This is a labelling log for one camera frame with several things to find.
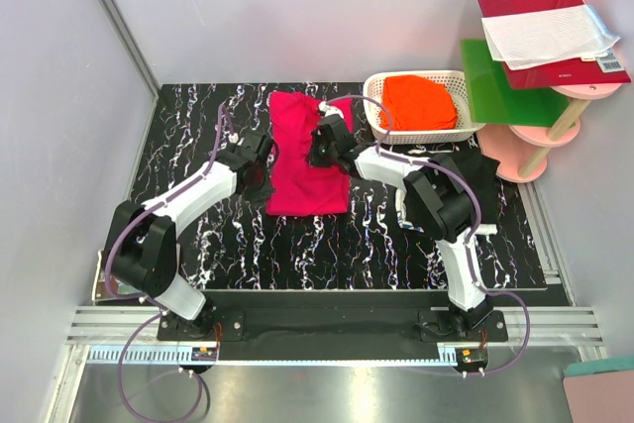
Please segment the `magenta t shirt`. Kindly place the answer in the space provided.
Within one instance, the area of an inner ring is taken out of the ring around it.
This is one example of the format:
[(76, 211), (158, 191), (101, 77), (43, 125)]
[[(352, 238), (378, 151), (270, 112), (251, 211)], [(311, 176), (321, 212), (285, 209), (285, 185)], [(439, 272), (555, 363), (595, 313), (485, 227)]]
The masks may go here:
[(274, 91), (268, 98), (272, 138), (278, 159), (272, 168), (270, 216), (307, 217), (344, 214), (349, 210), (350, 178), (335, 166), (308, 162), (312, 132), (322, 116), (320, 101), (302, 93)]

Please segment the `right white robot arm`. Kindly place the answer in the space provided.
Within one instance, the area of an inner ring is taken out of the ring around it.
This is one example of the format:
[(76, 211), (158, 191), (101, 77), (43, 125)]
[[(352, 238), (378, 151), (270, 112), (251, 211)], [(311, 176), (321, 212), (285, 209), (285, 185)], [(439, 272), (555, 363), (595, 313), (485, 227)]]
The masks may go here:
[(487, 290), (476, 269), (475, 234), (481, 223), (476, 194), (447, 155), (414, 159), (391, 153), (379, 145), (360, 143), (349, 131), (341, 110), (322, 102), (320, 120), (312, 132), (308, 162), (314, 167), (334, 165), (342, 173), (392, 186), (402, 195), (405, 217), (433, 239), (445, 267), (450, 302), (447, 331), (471, 340), (485, 329), (492, 312)]

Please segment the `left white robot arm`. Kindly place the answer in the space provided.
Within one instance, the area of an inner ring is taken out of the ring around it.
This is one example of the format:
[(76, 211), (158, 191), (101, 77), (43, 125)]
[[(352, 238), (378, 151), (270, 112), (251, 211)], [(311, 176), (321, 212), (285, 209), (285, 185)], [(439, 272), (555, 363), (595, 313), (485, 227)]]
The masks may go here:
[(272, 195), (268, 158), (279, 150), (273, 138), (253, 131), (214, 145), (208, 161), (169, 191), (141, 204), (122, 202), (114, 211), (103, 250), (104, 277), (132, 286), (179, 321), (194, 340), (220, 330), (213, 301), (178, 270), (180, 234), (213, 205), (233, 195), (266, 201)]

